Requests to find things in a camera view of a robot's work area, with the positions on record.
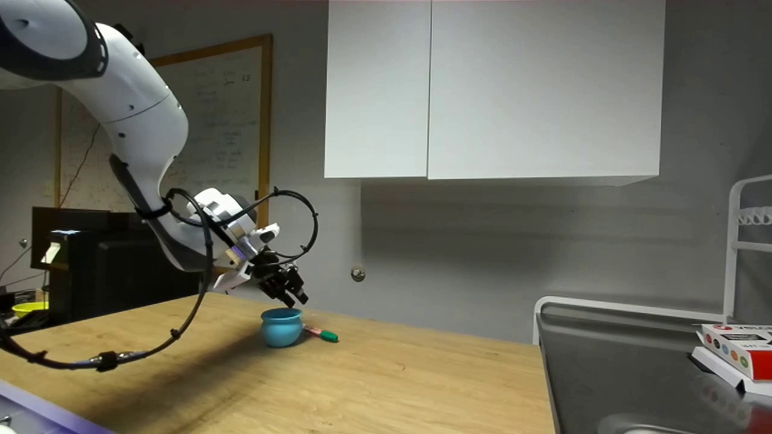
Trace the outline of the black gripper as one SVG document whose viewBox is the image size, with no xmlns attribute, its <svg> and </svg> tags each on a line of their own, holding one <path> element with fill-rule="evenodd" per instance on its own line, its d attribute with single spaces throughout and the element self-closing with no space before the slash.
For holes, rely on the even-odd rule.
<svg viewBox="0 0 772 434">
<path fill-rule="evenodd" d="M 276 253 L 260 253 L 251 259 L 257 283 L 271 296 L 294 309 L 294 300 L 309 303 L 305 279 L 294 265 L 286 265 Z"/>
</svg>

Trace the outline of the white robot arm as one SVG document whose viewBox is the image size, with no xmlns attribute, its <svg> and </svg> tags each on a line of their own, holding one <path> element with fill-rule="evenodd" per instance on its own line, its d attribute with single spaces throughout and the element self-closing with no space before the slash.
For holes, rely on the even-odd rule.
<svg viewBox="0 0 772 434">
<path fill-rule="evenodd" d="M 112 170 L 167 258 L 184 271 L 210 271 L 214 287 L 249 279 L 286 306 L 306 303 L 305 279 L 268 249 L 264 228 L 233 194 L 196 192 L 182 217 L 160 185 L 188 140 L 188 118 L 149 60 L 112 24 L 89 19 L 72 0 L 0 0 L 0 70 L 6 89 L 53 83 L 75 97 L 112 140 Z"/>
</svg>

